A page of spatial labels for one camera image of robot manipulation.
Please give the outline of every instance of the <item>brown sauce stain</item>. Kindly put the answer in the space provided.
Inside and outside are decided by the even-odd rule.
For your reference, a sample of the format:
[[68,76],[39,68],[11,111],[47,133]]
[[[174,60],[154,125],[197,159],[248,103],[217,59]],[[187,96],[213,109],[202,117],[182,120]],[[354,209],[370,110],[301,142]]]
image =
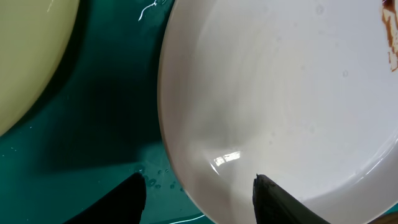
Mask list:
[[382,21],[387,30],[390,50],[388,52],[391,71],[398,69],[398,18],[395,0],[382,0]]

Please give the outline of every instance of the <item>yellow plate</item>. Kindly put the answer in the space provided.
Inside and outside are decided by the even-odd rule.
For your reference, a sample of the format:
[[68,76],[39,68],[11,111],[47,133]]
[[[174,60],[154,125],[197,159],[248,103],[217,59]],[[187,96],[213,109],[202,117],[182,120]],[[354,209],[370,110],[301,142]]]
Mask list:
[[34,104],[57,68],[79,0],[0,0],[0,136]]

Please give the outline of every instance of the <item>green surface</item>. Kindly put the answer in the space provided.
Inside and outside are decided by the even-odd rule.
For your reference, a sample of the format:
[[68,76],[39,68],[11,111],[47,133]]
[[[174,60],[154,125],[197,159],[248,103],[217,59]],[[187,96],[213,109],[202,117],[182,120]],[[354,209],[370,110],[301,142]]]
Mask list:
[[201,215],[160,138],[157,69],[173,2],[157,2],[138,21],[152,3],[81,0],[52,81],[0,137],[0,223],[64,222],[140,170],[151,185],[141,223]]

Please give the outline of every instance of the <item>plate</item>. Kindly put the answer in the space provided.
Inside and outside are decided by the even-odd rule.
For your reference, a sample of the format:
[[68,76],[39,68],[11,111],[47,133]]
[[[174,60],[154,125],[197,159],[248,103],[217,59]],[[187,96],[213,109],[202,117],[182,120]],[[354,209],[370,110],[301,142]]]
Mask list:
[[0,0],[0,136],[33,105],[68,44],[78,0]]
[[330,223],[367,223],[397,202],[388,16],[382,1],[175,2],[159,118],[172,167],[203,213],[255,223],[256,174]]

